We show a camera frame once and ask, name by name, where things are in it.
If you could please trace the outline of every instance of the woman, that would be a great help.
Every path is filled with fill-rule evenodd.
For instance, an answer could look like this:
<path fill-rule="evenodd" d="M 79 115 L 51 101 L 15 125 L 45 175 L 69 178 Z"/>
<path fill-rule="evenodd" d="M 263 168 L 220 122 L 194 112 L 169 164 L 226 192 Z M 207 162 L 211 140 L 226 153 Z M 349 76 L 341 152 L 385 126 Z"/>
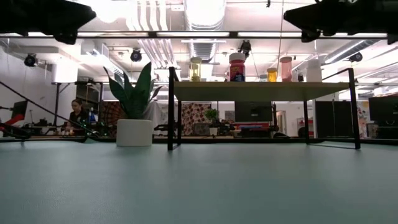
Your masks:
<path fill-rule="evenodd" d="M 73 112 L 70 113 L 69 115 L 69 120 L 73 121 L 74 123 L 84 123 L 88 121 L 88 113 L 87 111 L 84 110 L 83 108 L 83 102 L 81 99 L 75 99 L 72 101 L 72 110 Z M 80 128 L 79 125 L 77 124 L 71 124 L 68 122 L 68 128 Z"/>

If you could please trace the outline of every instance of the white plant pot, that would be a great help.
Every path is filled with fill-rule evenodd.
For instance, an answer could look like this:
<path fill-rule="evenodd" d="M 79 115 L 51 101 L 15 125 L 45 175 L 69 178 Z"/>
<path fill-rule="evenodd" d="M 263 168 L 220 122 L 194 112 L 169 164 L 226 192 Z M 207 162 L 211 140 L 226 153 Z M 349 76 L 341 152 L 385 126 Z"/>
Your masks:
<path fill-rule="evenodd" d="M 218 128 L 210 128 L 210 135 L 217 136 Z"/>
<path fill-rule="evenodd" d="M 120 119 L 118 120 L 116 145 L 126 147 L 151 146 L 153 132 L 152 121 Z"/>

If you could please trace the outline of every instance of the teal table surface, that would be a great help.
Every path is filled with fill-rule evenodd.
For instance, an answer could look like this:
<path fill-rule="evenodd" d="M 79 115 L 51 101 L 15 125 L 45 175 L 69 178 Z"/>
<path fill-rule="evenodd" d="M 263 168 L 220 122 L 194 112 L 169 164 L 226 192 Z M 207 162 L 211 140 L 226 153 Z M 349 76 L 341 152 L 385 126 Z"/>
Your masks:
<path fill-rule="evenodd" d="M 398 147 L 362 147 L 0 143 L 0 223 L 396 224 Z"/>

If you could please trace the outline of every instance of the wooden shelf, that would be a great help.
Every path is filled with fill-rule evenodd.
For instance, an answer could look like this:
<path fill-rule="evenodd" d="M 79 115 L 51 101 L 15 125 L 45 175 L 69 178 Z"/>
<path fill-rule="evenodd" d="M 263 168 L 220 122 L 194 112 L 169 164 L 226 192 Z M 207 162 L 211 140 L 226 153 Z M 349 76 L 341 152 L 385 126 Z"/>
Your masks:
<path fill-rule="evenodd" d="M 175 82 L 180 101 L 305 101 L 348 89 L 348 83 Z"/>

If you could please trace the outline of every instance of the computer screen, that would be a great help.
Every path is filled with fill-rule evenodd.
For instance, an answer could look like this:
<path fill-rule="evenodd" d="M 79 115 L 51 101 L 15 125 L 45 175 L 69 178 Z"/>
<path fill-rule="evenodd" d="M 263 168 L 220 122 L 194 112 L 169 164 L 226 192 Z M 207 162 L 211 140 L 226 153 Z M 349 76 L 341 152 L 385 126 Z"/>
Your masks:
<path fill-rule="evenodd" d="M 397 121 L 398 96 L 370 97 L 369 112 L 372 121 Z"/>
<path fill-rule="evenodd" d="M 272 103 L 235 102 L 235 122 L 272 121 Z"/>
<path fill-rule="evenodd" d="M 27 108 L 27 101 L 20 101 L 14 103 L 14 106 L 12 107 L 11 119 L 15 118 L 17 115 L 22 115 L 23 117 L 25 117 L 26 108 Z"/>

